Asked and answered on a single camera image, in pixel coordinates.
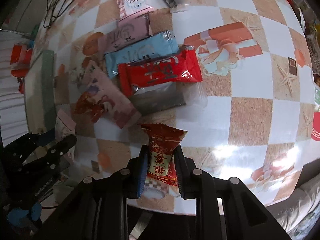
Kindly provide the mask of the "red gold candy packet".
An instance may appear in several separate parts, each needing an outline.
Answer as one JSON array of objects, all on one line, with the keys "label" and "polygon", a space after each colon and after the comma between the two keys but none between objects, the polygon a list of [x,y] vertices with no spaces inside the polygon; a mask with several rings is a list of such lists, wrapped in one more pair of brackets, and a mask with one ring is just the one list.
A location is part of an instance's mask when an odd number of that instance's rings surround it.
[{"label": "red gold candy packet", "polygon": [[174,149],[181,143],[187,131],[165,124],[142,124],[148,135],[150,163],[143,196],[148,199],[162,199],[169,193],[169,187],[177,187],[174,165]]}]

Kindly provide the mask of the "pink cranberry cookie packet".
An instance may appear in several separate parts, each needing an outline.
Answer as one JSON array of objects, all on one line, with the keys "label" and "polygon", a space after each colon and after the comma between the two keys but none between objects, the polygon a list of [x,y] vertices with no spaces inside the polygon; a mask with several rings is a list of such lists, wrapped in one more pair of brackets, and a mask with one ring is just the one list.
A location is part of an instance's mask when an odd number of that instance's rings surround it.
[{"label": "pink cranberry cookie packet", "polygon": [[154,10],[146,0],[115,0],[119,9],[119,19],[138,17]]}]

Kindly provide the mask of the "grey seaweed snack packet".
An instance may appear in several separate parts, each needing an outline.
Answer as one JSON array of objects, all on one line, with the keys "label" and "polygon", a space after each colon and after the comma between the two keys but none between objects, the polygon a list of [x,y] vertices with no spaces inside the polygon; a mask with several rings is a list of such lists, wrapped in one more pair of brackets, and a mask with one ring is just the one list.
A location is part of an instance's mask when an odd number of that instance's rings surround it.
[{"label": "grey seaweed snack packet", "polygon": [[207,93],[202,83],[167,82],[138,88],[129,100],[142,116],[181,106],[206,107]]}]

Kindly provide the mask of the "pink cartoon snack packet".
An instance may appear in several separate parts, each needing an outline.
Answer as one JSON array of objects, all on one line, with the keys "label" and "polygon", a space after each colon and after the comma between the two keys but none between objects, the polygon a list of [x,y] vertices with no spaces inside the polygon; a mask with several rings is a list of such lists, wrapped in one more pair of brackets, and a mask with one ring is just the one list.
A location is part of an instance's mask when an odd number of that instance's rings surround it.
[{"label": "pink cartoon snack packet", "polygon": [[88,114],[96,123],[105,113],[119,127],[129,127],[140,118],[140,112],[94,61],[85,69],[86,90],[76,102],[75,114]]}]

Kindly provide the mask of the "grey storage tray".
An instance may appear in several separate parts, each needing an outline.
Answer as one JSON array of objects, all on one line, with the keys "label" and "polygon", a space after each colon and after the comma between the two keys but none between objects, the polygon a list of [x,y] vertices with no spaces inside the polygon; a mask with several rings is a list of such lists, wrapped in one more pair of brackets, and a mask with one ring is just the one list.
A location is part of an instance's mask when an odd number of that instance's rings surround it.
[{"label": "grey storage tray", "polygon": [[55,127],[53,51],[41,51],[32,62],[24,80],[24,100],[30,132],[46,132]]}]

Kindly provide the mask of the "red wafer snack packet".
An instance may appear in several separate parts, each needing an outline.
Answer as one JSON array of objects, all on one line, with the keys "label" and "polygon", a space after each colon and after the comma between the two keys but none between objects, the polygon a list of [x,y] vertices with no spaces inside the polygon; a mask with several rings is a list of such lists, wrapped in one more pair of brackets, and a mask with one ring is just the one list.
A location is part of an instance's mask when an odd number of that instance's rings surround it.
[{"label": "red wafer snack packet", "polygon": [[118,65],[122,93],[131,97],[140,88],[167,82],[197,83],[203,80],[193,46],[182,46],[175,55],[145,61],[143,63]]}]

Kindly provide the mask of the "blue wafer snack packet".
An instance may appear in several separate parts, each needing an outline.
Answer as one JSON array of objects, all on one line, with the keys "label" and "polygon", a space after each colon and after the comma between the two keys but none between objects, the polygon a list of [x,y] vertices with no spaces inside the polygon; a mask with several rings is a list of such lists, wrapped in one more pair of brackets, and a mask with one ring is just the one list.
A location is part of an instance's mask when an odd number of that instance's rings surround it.
[{"label": "blue wafer snack packet", "polygon": [[109,78],[118,74],[118,65],[137,63],[176,54],[179,46],[173,30],[166,30],[146,38],[119,51],[105,54],[106,69]]}]

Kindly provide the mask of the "mauve wafer snack packet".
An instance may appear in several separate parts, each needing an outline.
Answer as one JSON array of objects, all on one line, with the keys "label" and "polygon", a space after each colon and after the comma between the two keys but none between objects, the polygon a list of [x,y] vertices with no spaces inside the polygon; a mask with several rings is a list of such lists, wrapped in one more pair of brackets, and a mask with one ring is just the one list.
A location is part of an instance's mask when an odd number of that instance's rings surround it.
[{"label": "mauve wafer snack packet", "polygon": [[118,51],[133,43],[152,36],[149,14],[118,24],[113,31],[98,39],[98,52],[101,55]]}]

